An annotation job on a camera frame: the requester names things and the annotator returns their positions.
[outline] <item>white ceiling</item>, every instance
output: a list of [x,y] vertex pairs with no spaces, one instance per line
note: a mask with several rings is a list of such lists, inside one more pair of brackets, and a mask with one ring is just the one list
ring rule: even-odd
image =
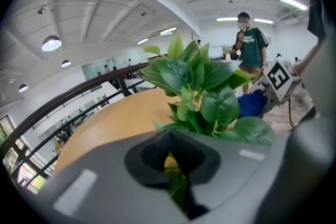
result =
[[[252,18],[271,19],[275,26],[287,16],[289,19],[307,16],[307,12],[300,12],[280,0],[183,1],[200,25],[219,17],[237,16],[242,11]],[[309,0],[297,1],[309,5]],[[41,7],[45,13],[40,15],[37,11]],[[182,27],[170,15],[167,10],[140,0],[16,0],[2,22],[0,83],[11,82],[13,88],[18,87],[16,84],[25,82],[25,74],[36,66],[78,44],[110,43],[113,46],[117,42],[136,46],[138,41],[162,30]],[[59,36],[63,46],[54,52],[43,52],[42,42],[49,35]],[[9,100],[0,99],[0,106],[20,98],[16,90],[13,92]]]

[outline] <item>wooden table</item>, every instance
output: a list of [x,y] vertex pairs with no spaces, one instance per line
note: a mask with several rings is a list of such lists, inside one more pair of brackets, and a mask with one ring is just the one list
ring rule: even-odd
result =
[[167,103],[179,100],[179,97],[167,97],[163,90],[156,88],[109,105],[75,130],[58,157],[55,171],[97,146],[154,131],[153,121],[172,122]]

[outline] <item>green t-shirt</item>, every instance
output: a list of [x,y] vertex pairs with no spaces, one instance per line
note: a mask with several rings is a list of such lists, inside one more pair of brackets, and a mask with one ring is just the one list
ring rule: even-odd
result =
[[261,49],[268,45],[266,38],[258,28],[244,32],[243,47],[239,59],[244,67],[262,67]]

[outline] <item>potted plant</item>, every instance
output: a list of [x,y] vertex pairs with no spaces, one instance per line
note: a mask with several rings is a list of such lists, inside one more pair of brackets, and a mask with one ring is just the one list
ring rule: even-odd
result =
[[[146,52],[161,55],[158,46]],[[240,118],[234,90],[248,84],[253,75],[239,69],[240,61],[211,61],[209,44],[198,49],[191,42],[185,49],[180,35],[171,42],[167,56],[149,60],[140,70],[143,79],[163,89],[166,95],[179,96],[181,101],[169,104],[173,123],[154,123],[157,129],[180,129],[207,135],[213,139],[270,146],[275,138],[272,128],[261,118]],[[170,195],[186,212],[187,177],[172,154],[166,160]]]

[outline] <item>railing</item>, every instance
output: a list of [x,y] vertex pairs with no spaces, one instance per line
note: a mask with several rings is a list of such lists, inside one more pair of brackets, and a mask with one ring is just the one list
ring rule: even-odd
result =
[[[134,92],[137,92],[136,86],[143,83],[143,81],[139,81],[135,84],[132,84],[130,86],[126,86],[125,81],[124,81],[124,75],[128,73],[135,72],[145,66],[147,66],[147,63],[142,63],[139,65],[135,66],[130,66],[118,70],[114,70],[112,72],[109,72],[107,74],[103,74],[101,76],[98,76],[96,78],[93,78],[89,81],[86,81],[82,84],[79,84],[69,91],[60,94],[59,96],[53,98],[43,106],[41,106],[38,110],[36,110],[33,114],[28,116],[25,120],[22,121],[22,123],[13,130],[11,135],[4,141],[4,143],[0,147],[0,158],[1,160],[4,159],[6,156],[7,152],[10,149],[13,149],[16,154],[18,155],[17,159],[17,164],[14,167],[13,171],[11,172],[11,178],[14,181],[14,183],[17,184],[17,178],[18,178],[18,172],[20,167],[26,163],[28,164],[35,172],[36,174],[29,180],[22,179],[18,184],[24,185],[25,187],[29,186],[29,184],[37,177],[37,176],[42,176],[43,178],[48,178],[49,175],[46,173],[46,170],[57,160],[58,154],[53,157],[51,160],[49,160],[43,167],[41,165],[37,165],[34,163],[34,158],[36,153],[44,146],[46,145],[51,139],[53,139],[56,135],[58,135],[62,130],[64,130],[67,127],[70,127],[75,121],[78,119],[86,116],[88,112],[91,110],[97,108],[98,106],[105,104],[108,100],[111,98],[117,96],[118,94],[124,94],[124,96],[131,95],[129,92],[129,89],[133,89]],[[64,125],[59,127],[57,130],[55,130],[51,135],[49,135],[47,138],[45,138],[43,141],[41,141],[35,148],[31,150],[31,152],[26,156],[25,152],[27,151],[27,146],[20,148],[15,144],[15,142],[22,136],[24,135],[30,128],[36,125],[42,118],[44,118],[48,113],[52,112],[56,108],[58,108],[60,105],[66,103],[67,101],[75,98],[78,95],[81,95],[82,93],[102,84],[103,82],[106,81],[111,81],[112,79],[117,79],[119,82],[119,91],[104,98],[103,100],[95,103],[91,107],[87,108],[68,122],[66,122]]]

